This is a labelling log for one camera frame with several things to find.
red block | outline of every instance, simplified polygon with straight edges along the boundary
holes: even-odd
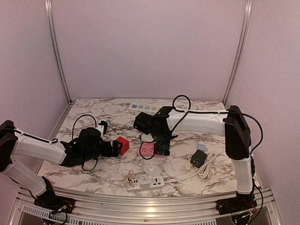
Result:
[[[129,141],[127,141],[123,137],[118,137],[117,141],[121,142],[123,144],[123,147],[121,148],[121,151],[120,151],[120,155],[124,155],[129,149]]]

lavender wall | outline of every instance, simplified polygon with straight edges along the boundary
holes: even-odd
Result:
[[[47,27],[45,1],[0,0],[0,123],[49,138],[67,103]],[[33,158],[22,158],[31,169]],[[0,175],[0,223],[7,224],[18,185]]]
[[[53,1],[71,97],[222,100],[243,0]]]
[[[229,104],[255,116],[265,138],[255,152],[284,225],[299,224],[300,4],[254,1],[246,48]],[[252,126],[254,143],[259,131]]]

black cable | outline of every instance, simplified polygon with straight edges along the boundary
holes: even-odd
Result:
[[[84,162],[84,163],[82,164],[82,166],[81,166],[82,170],[89,172],[89,171],[92,171],[93,169],[95,169],[96,166],[97,166],[97,164],[98,164],[98,158],[96,158],[95,161],[96,161],[96,164],[95,164],[94,167],[91,168],[90,170],[84,169],[84,163],[85,163],[85,162]]]
[[[29,193],[30,193],[31,197],[34,198],[34,200],[38,200],[38,199],[32,194],[32,192],[31,192],[30,190],[29,190]]]
[[[75,128],[75,124],[76,124],[76,122],[77,122],[81,117],[84,117],[84,116],[90,116],[91,118],[93,118],[94,121],[95,121],[95,127],[97,127],[97,121],[96,121],[95,117],[93,117],[93,116],[90,115],[90,114],[84,114],[84,115],[81,115],[80,117],[78,117],[78,118],[75,120],[75,122],[74,122],[74,124],[73,124],[73,128],[72,128],[72,140],[73,140],[73,137],[74,137],[74,128]]]
[[[259,214],[259,213],[262,211],[262,209],[263,209],[263,193],[262,193],[262,191],[260,190],[260,188],[258,188],[258,187],[256,186],[256,184],[254,184],[254,186],[256,187],[256,189],[257,189],[257,190],[259,191],[259,193],[261,194],[261,197],[262,197],[262,205],[261,205],[261,207],[260,207],[258,213],[253,217],[253,219],[252,219],[248,224],[251,224],[251,223],[257,218],[258,214]]]
[[[174,110],[175,110],[175,111],[178,111],[178,112],[180,112],[180,113],[184,113],[184,111],[182,111],[182,110],[177,110],[176,107],[175,107],[175,105],[174,105],[176,99],[178,99],[179,97],[185,97],[185,98],[188,100],[188,110],[190,110],[190,108],[191,108],[191,100],[190,100],[190,99],[188,98],[188,96],[186,96],[186,95],[178,95],[176,98],[174,98],[174,100],[173,100],[173,102],[172,102],[172,106],[173,106]],[[183,116],[183,117],[175,124],[175,126],[173,127],[173,129],[172,129],[172,131],[171,131],[171,134],[173,133],[173,131],[175,130],[175,128],[180,124],[180,122],[183,121],[183,119],[188,115],[188,113],[189,113],[189,111],[187,111],[187,112],[184,114],[184,116]],[[152,158],[157,154],[159,148],[163,145],[163,143],[164,143],[166,140],[167,140],[167,138],[165,138],[165,139],[161,142],[161,144],[158,146],[158,148],[156,149],[156,151],[153,152],[153,155],[152,155],[150,158],[145,158],[145,157],[142,155],[141,148],[142,148],[142,145],[144,144],[144,142],[142,142],[142,144],[140,145],[140,148],[139,148],[139,152],[140,152],[141,157],[142,157],[143,159],[145,159],[145,160],[150,160],[150,159],[152,159]]]
[[[64,222],[62,222],[61,224],[57,224],[57,223],[55,222],[54,224],[51,224],[51,225],[64,225],[64,224],[67,222],[67,220],[68,220],[68,214],[67,214],[66,211],[64,211],[64,210],[63,210],[62,212],[64,212],[65,215],[66,215],[66,218],[65,218]]]
[[[64,212],[64,213],[66,214],[66,218],[65,218],[65,221],[62,222],[62,223],[59,224],[59,225],[64,225],[64,224],[67,222],[67,220],[68,220],[68,214],[66,213],[66,211],[63,210],[62,212]]]
[[[180,97],[184,97],[184,98],[186,98],[186,99],[188,100],[188,109],[187,109],[187,110],[190,110],[190,109],[191,109],[192,103],[191,103],[191,100],[189,99],[189,97],[186,96],[186,95],[178,95],[178,96],[176,96],[176,97],[173,99],[173,102],[172,102],[172,107],[173,107],[173,109],[174,109],[175,111],[177,111],[177,112],[184,113],[184,110],[179,110],[179,109],[176,109],[176,107],[175,107],[175,101],[176,101],[178,98],[180,98]]]
[[[51,141],[50,141],[50,140],[45,140],[45,139],[42,139],[42,138],[39,138],[39,137],[32,136],[32,135],[27,134],[27,133],[22,133],[21,131],[16,130],[15,128],[14,128],[14,129],[11,129],[11,128],[1,128],[0,131],[2,131],[2,130],[13,131],[13,132],[16,132],[16,133],[18,133],[18,134],[21,134],[21,135],[23,135],[23,136],[30,137],[30,138],[33,138],[33,139],[36,139],[36,140],[39,140],[39,141],[45,142],[45,143],[51,142],[52,144],[55,144],[55,143],[58,142],[58,139],[57,139],[57,138],[54,138],[54,139],[52,139]]]
[[[250,155],[251,155],[252,152],[253,152],[253,151],[254,151],[254,150],[262,143],[262,141],[263,141],[263,128],[262,128],[261,124],[258,122],[258,120],[257,120],[255,117],[253,117],[253,116],[251,116],[251,115],[249,115],[249,114],[243,113],[243,112],[236,112],[236,111],[231,111],[231,110],[228,110],[228,112],[220,112],[220,114],[228,114],[228,113],[235,113],[235,114],[238,114],[238,115],[242,115],[242,116],[249,117],[249,118],[253,119],[253,120],[257,123],[257,125],[258,125],[258,127],[259,127],[259,129],[260,129],[260,131],[261,131],[261,139],[260,139],[260,141],[256,144],[256,146],[254,146],[254,148],[250,151]]]
[[[178,109],[176,109],[176,107],[175,107],[175,101],[176,101],[178,98],[180,98],[180,97],[184,97],[184,98],[186,98],[186,99],[188,100],[188,109],[187,109],[186,112],[185,112],[184,110],[178,110]],[[262,128],[261,124],[258,122],[258,120],[257,120],[256,118],[254,118],[253,116],[248,115],[248,114],[246,114],[246,113],[236,112],[236,111],[230,111],[230,110],[228,110],[227,112],[216,112],[216,111],[214,111],[214,112],[197,112],[197,111],[190,111],[190,109],[191,109],[191,100],[190,100],[189,97],[186,96],[186,95],[178,95],[178,96],[176,96],[176,97],[173,99],[172,107],[173,107],[173,109],[174,109],[175,111],[180,112],[180,113],[184,113],[184,112],[185,112],[185,114],[184,114],[184,116],[183,116],[183,117],[175,124],[175,126],[173,127],[171,133],[173,133],[173,131],[175,130],[175,128],[180,124],[180,122],[181,122],[181,121],[182,121],[189,113],[195,113],[195,114],[228,114],[228,113],[236,113],[236,114],[243,115],[243,116],[246,116],[246,117],[249,117],[249,118],[253,119],[253,120],[257,123],[257,125],[258,125],[258,127],[259,127],[259,129],[260,129],[260,131],[261,131],[261,139],[260,139],[260,141],[258,142],[258,144],[251,150],[250,155],[252,154],[252,152],[253,152],[253,151],[254,151],[254,150],[262,143],[262,141],[263,141],[263,128]],[[140,145],[140,148],[139,148],[139,153],[140,153],[141,157],[142,157],[143,159],[145,159],[145,160],[150,160],[150,159],[152,159],[152,158],[157,154],[159,148],[162,146],[162,144],[163,144],[166,140],[167,140],[167,138],[164,139],[163,142],[161,142],[161,144],[158,146],[157,150],[153,153],[153,155],[152,155],[150,158],[145,158],[145,157],[141,154],[141,148],[142,148],[142,145],[144,144],[144,142],[142,142],[141,145]]]

white power strip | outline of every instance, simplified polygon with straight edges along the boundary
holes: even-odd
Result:
[[[164,178],[162,176],[141,177],[139,179],[132,179],[131,181],[133,185],[126,186],[128,192],[151,191],[162,189],[165,186]]]
[[[154,115],[158,112],[160,107],[156,105],[143,105],[143,104],[137,104],[137,103],[131,103],[129,107],[129,111],[132,113],[147,113],[150,115]]]

marble table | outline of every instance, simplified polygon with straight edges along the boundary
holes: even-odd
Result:
[[[39,175],[50,180],[54,187],[71,190],[93,192],[108,195],[136,195],[136,196],[191,196],[223,193],[236,190],[235,172],[231,160],[225,154],[225,138],[207,133],[177,131],[174,134],[178,138],[171,141],[168,157],[155,157],[152,160],[144,160],[137,156],[136,151],[140,146],[140,132],[133,128],[133,122],[137,113],[130,112],[130,104],[172,105],[171,100],[154,99],[78,99],[72,106],[65,119],[57,138],[69,142],[71,140],[72,126],[76,118],[89,113],[98,121],[108,122],[108,131],[104,140],[115,140],[122,136],[129,140],[130,149],[120,157],[100,157],[97,167],[91,172],[85,172],[81,166],[72,168],[54,165],[44,161]],[[179,100],[178,107],[185,108],[187,102]],[[219,110],[224,109],[220,102],[193,101],[192,109]],[[86,127],[93,127],[94,122],[90,117],[83,117],[75,127],[74,137],[78,136],[80,130]],[[209,180],[202,180],[198,176],[190,179],[169,183],[163,189],[129,193],[125,188],[125,177],[122,169],[133,170],[136,177],[145,175],[143,166],[158,165],[161,175],[165,180],[179,179],[195,173],[198,168],[190,164],[190,159],[196,151],[198,143],[206,145],[206,152],[214,151],[217,154],[212,164],[212,177]],[[85,168],[92,168],[95,161],[91,160],[85,164]]]

